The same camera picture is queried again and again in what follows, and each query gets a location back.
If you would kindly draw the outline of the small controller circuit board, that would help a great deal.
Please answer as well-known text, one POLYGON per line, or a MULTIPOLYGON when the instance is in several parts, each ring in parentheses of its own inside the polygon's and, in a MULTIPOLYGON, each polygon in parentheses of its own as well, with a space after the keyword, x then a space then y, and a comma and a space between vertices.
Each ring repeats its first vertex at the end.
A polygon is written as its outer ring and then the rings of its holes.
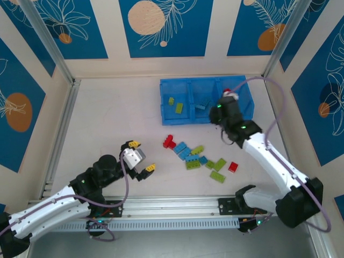
POLYGON ((240 218, 238 230, 242 233, 250 233, 265 224, 268 220, 268 218, 240 218))
POLYGON ((108 223, 102 220, 86 218, 86 221, 86 229, 88 230, 107 230, 109 228, 108 223))

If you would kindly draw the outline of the blue three-compartment plastic bin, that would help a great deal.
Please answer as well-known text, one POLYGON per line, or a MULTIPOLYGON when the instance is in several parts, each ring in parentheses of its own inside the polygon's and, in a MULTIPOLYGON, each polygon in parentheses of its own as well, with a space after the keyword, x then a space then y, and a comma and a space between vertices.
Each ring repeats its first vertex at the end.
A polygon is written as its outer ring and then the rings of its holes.
POLYGON ((160 80, 161 119, 163 126, 209 124, 210 108, 215 106, 226 88, 234 89, 245 81, 244 75, 222 77, 170 78, 160 80), (169 97, 174 98, 174 105, 168 105, 169 97), (200 110, 200 104, 206 98, 211 102, 200 110), (183 103, 182 114, 176 114, 176 104, 183 103))

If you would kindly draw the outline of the grey metal sheet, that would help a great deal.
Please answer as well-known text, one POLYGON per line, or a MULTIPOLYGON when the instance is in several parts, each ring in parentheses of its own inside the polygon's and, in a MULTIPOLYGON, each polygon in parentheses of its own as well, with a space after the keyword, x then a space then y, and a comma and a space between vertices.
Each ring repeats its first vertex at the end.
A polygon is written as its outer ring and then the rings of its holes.
POLYGON ((114 242, 86 233, 49 233, 28 258, 317 258, 306 226, 285 227, 272 218, 252 234, 235 229, 129 231, 114 242))

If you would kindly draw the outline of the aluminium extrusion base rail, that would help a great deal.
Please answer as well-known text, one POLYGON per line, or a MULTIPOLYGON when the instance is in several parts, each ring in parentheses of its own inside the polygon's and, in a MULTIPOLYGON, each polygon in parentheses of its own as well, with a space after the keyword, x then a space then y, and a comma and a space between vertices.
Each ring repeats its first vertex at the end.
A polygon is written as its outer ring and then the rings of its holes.
MULTIPOLYGON (((57 221, 59 215, 67 213, 66 221, 74 221, 90 214, 89 204, 82 203, 73 197, 69 188, 45 198, 35 205, 19 212, 20 220, 28 218, 46 218, 57 221)), ((130 197, 123 203, 121 219, 182 219, 182 218, 210 218, 212 216, 225 216, 219 213, 219 198, 232 198, 232 196, 195 196, 195 197, 130 197)), ((113 207, 120 200, 115 197, 105 199, 113 207)), ((109 223, 111 219, 97 218, 109 223)))

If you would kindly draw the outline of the aluminium side rail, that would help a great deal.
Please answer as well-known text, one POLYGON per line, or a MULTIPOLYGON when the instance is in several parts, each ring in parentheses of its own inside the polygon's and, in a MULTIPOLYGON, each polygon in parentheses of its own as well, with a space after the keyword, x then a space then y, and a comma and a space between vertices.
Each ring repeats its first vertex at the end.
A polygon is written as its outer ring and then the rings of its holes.
POLYGON ((63 144, 65 142, 66 134, 68 131, 68 126, 70 123, 70 119, 73 113, 73 109, 75 106, 77 94, 80 88, 81 80, 80 79, 75 79, 73 85, 71 86, 68 97, 63 109, 62 117, 59 123, 59 128, 57 131, 57 136, 54 141, 52 153, 49 158, 47 170, 46 170, 46 177, 44 180, 44 183, 42 185, 40 194, 39 194, 39 199, 45 198, 44 192, 46 189, 46 186, 49 184, 52 184, 56 170, 58 167, 58 163, 60 160, 61 152, 63 149, 63 144))

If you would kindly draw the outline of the aluminium frame post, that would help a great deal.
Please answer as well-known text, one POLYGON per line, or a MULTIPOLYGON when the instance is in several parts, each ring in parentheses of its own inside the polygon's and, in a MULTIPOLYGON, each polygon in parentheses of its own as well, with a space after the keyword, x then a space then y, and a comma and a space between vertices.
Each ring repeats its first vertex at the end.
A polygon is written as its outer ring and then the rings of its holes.
POLYGON ((53 59, 54 63, 60 70, 62 76, 71 86, 74 85, 75 77, 69 70, 64 57, 62 56, 56 42, 46 27, 43 19, 41 18, 38 10, 35 8, 31 0, 18 0, 18 3, 23 10, 26 18, 29 20, 33 29, 35 30, 40 41, 44 45, 45 49, 53 59))
POLYGON ((317 258, 338 258, 330 238, 326 233, 317 231, 309 226, 310 235, 317 258))
POLYGON ((268 63, 261 74, 263 77, 269 77, 274 71, 276 65, 279 63, 282 54, 284 53, 286 47, 288 46, 292 36, 295 33, 298 25, 300 24, 303 16, 308 9, 312 0, 298 0, 295 9, 291 13, 291 16, 280 36, 268 63))

